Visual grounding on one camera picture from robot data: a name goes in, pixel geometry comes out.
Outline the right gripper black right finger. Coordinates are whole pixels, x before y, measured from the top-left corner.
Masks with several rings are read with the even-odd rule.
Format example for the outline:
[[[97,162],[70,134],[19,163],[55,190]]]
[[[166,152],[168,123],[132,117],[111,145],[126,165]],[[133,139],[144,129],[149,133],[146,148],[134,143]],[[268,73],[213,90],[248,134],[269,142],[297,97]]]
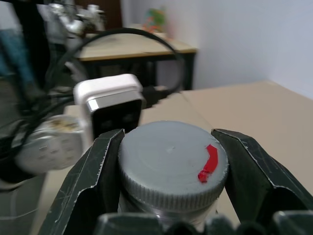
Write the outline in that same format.
[[[312,195],[252,137],[213,129],[227,153],[225,189],[240,222],[269,223],[278,211],[308,211]]]

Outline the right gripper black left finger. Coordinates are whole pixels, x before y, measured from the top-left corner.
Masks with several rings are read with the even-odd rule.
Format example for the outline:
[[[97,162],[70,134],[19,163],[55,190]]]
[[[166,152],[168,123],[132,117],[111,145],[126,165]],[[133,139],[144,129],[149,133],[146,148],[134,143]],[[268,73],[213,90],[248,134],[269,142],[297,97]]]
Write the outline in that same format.
[[[40,228],[41,235],[91,235],[97,218],[117,212],[118,151],[123,129],[101,134],[64,179]]]

